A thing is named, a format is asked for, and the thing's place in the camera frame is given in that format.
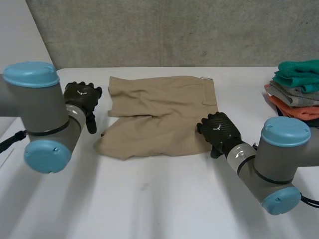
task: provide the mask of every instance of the beige shorts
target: beige shorts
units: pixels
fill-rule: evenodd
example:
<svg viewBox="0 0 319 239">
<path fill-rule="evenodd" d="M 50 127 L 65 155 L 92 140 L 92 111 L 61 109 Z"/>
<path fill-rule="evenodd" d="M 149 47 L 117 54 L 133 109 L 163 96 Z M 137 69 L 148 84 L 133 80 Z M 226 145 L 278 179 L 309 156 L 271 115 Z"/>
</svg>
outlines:
<svg viewBox="0 0 319 239">
<path fill-rule="evenodd" d="M 192 155 L 211 150 L 196 124 L 217 111 L 214 82 L 192 76 L 110 78 L 109 116 L 119 117 L 95 147 L 117 159 Z"/>
</svg>

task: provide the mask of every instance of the white table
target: white table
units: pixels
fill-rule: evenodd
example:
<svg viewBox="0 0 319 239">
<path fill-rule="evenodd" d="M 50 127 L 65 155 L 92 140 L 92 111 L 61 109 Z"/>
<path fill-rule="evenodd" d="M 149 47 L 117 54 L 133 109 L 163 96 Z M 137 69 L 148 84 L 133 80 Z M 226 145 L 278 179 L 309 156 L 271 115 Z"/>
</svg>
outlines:
<svg viewBox="0 0 319 239">
<path fill-rule="evenodd" d="M 21 141 L 0 155 L 0 239 L 317 239 L 319 210 L 300 203 L 267 214 L 225 158 L 209 153 L 119 161 L 98 156 L 92 144 L 116 119 L 107 117 L 110 76 L 126 79 L 173 75 L 213 78 L 219 110 L 243 140 L 259 141 L 276 116 L 263 94 L 275 67 L 90 68 L 58 71 L 68 82 L 93 82 L 104 93 L 96 108 L 98 133 L 84 130 L 68 166 L 41 175 L 23 162 Z M 23 129 L 17 119 L 1 141 Z M 299 169 L 293 183 L 319 199 L 319 169 Z"/>
</svg>

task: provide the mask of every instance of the teal towel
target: teal towel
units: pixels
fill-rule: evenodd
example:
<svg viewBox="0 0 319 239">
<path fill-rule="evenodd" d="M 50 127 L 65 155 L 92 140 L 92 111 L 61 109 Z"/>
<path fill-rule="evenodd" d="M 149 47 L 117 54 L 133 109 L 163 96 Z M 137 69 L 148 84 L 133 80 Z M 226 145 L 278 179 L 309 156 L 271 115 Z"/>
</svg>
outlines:
<svg viewBox="0 0 319 239">
<path fill-rule="evenodd" d="M 279 76 L 275 72 L 275 76 L 273 78 L 274 81 L 278 82 L 279 84 L 283 86 L 288 86 L 288 87 L 297 87 L 297 86 L 304 86 L 304 85 L 311 85 L 311 84 L 316 84 L 319 83 L 319 75 L 318 78 L 299 78 L 299 77 L 282 77 Z"/>
<path fill-rule="evenodd" d="M 319 60 L 282 62 L 275 72 L 274 81 L 287 87 L 302 88 L 304 93 L 319 91 Z"/>
<path fill-rule="evenodd" d="M 279 64 L 278 69 L 287 77 L 319 77 L 319 60 L 293 62 L 284 61 Z"/>
<path fill-rule="evenodd" d="M 304 85 L 304 86 L 301 86 L 301 90 L 304 93 L 316 92 L 316 91 L 319 91 L 319 84 Z"/>
</svg>

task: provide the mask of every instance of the orange folded cloth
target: orange folded cloth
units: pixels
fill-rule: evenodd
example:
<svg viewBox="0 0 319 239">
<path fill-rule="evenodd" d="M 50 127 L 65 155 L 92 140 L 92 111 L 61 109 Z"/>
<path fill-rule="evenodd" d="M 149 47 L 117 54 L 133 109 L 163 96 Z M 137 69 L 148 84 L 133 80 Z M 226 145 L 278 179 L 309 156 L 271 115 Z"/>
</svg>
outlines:
<svg viewBox="0 0 319 239">
<path fill-rule="evenodd" d="M 274 103 L 285 116 L 297 118 L 299 120 L 314 120 L 319 118 L 319 107 L 290 108 L 276 96 L 268 96 L 268 99 Z"/>
</svg>

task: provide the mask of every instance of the gray folded cloth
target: gray folded cloth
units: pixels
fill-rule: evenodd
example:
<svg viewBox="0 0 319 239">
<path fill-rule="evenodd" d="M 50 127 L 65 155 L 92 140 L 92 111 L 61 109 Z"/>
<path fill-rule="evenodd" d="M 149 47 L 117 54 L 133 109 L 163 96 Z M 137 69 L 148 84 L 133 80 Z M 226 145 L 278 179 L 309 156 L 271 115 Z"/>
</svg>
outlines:
<svg viewBox="0 0 319 239">
<path fill-rule="evenodd" d="M 287 87 L 287 86 L 280 85 L 276 81 L 271 81 L 269 82 L 269 84 L 271 86 L 278 88 L 279 90 L 283 92 L 287 92 L 289 95 L 307 98 L 314 101 L 319 101 L 319 91 L 312 92 L 312 93 L 304 93 L 302 92 L 301 87 Z"/>
<path fill-rule="evenodd" d="M 319 106 L 319 92 L 303 93 L 301 87 L 286 87 L 271 81 L 265 86 L 266 91 L 282 100 L 290 107 Z"/>
</svg>

